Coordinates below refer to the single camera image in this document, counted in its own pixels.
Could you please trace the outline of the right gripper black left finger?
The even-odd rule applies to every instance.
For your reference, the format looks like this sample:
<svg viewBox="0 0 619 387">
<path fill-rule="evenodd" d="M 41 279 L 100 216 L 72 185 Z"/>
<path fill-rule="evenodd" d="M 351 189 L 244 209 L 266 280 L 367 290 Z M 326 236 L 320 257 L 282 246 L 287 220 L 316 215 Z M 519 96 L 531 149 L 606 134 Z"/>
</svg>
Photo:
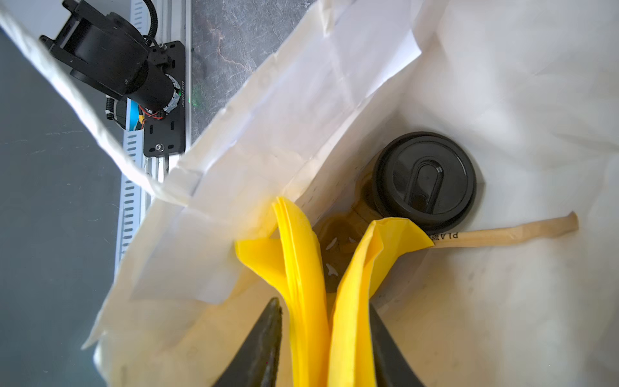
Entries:
<svg viewBox="0 0 619 387">
<path fill-rule="evenodd" d="M 271 298 L 214 386 L 275 386 L 282 341 L 282 308 Z"/>
</svg>

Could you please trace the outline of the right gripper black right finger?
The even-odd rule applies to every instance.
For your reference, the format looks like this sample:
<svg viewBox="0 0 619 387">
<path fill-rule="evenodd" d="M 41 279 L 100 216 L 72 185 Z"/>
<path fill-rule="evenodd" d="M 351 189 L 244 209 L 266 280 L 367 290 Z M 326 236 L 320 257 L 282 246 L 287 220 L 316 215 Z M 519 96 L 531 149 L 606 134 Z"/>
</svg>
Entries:
<svg viewBox="0 0 619 387">
<path fill-rule="evenodd" d="M 372 304 L 369 305 L 369 321 L 377 386 L 424 387 Z"/>
</svg>

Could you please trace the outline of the yellow napkin sheets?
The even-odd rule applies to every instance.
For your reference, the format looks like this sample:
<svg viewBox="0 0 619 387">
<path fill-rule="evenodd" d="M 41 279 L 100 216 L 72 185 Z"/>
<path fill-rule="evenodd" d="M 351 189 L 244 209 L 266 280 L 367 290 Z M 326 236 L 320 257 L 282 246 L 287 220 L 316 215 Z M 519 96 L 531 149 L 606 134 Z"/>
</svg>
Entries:
<svg viewBox="0 0 619 387">
<path fill-rule="evenodd" d="M 400 256 L 433 241 L 409 219 L 370 222 L 330 305 L 309 219 L 287 198 L 277 198 L 272 209 L 279 236 L 238 241 L 235 253 L 285 301 L 294 385 L 376 386 L 370 298 Z"/>
</svg>

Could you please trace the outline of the black cup lid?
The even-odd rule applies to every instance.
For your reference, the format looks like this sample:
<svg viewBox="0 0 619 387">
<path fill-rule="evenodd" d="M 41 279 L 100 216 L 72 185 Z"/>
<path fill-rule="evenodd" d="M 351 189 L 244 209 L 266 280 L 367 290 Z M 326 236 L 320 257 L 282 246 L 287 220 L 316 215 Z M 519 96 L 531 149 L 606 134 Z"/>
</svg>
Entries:
<svg viewBox="0 0 619 387">
<path fill-rule="evenodd" d="M 391 141 L 378 153 L 371 182 L 379 214 L 409 219 L 428 234 L 462 223 L 477 196 L 472 158 L 454 140 L 433 132 Z"/>
</svg>

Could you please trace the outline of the brown paper straw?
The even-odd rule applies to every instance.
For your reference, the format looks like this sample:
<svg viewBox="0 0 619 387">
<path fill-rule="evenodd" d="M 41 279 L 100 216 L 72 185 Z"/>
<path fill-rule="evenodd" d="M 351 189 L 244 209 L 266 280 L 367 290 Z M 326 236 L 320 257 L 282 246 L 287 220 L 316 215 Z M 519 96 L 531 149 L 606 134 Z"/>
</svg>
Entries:
<svg viewBox="0 0 619 387">
<path fill-rule="evenodd" d="M 553 239 L 580 228 L 577 214 L 554 219 L 525 223 L 516 227 L 503 227 L 474 232 L 448 232 L 431 235 L 434 248 L 486 248 L 511 246 L 535 239 Z"/>
</svg>

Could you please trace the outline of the white patterned paper bag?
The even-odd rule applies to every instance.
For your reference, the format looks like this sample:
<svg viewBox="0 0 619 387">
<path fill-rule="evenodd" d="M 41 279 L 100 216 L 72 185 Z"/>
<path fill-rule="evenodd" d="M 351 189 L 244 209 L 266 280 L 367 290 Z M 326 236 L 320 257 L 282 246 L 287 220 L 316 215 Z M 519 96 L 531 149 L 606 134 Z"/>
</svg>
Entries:
<svg viewBox="0 0 619 387">
<path fill-rule="evenodd" d="M 87 346 L 110 386 L 208 386 L 277 292 L 234 244 L 272 202 L 320 220 L 398 136 L 472 158 L 470 227 L 575 212 L 578 232 L 432 248 L 375 274 L 372 301 L 428 386 L 618 383 L 618 4 L 318 1 L 163 182 L 138 169 L 11 11 L 1 25 L 154 202 Z"/>
</svg>

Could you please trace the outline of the brown pulp carrier top piece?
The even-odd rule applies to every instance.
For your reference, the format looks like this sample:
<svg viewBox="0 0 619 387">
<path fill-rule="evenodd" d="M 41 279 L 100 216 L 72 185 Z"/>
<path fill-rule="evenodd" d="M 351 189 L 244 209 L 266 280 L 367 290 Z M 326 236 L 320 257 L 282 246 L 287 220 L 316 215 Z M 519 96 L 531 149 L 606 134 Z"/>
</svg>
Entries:
<svg viewBox="0 0 619 387">
<path fill-rule="evenodd" d="M 327 293 L 337 292 L 368 226 L 369 221 L 356 211 L 332 214 L 314 226 L 320 244 Z"/>
</svg>

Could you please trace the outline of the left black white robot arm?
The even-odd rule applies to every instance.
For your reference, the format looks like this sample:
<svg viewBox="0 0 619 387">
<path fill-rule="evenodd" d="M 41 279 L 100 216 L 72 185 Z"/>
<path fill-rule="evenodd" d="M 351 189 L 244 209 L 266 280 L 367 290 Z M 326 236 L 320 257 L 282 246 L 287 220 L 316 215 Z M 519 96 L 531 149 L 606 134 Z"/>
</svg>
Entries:
<svg viewBox="0 0 619 387">
<path fill-rule="evenodd" d="M 158 44 L 156 8 L 148 34 L 122 16 L 104 15 L 86 1 L 64 1 L 70 16 L 57 37 L 40 42 L 71 68 L 70 74 L 110 98 L 129 98 L 150 115 L 166 116 L 184 105 L 185 48 L 182 42 Z"/>
</svg>

